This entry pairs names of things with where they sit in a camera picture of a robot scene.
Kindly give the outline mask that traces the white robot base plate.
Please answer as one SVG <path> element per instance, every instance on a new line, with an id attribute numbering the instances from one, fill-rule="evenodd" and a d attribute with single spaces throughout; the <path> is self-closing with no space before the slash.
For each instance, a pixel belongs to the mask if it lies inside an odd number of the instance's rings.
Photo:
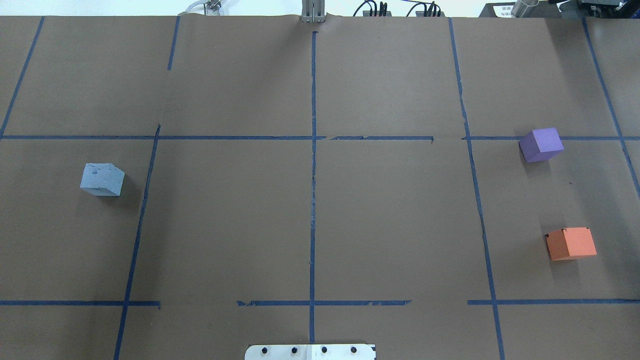
<path id="1" fill-rule="evenodd" d="M 376 360 L 373 344 L 256 344 L 247 348 L 245 360 Z"/>

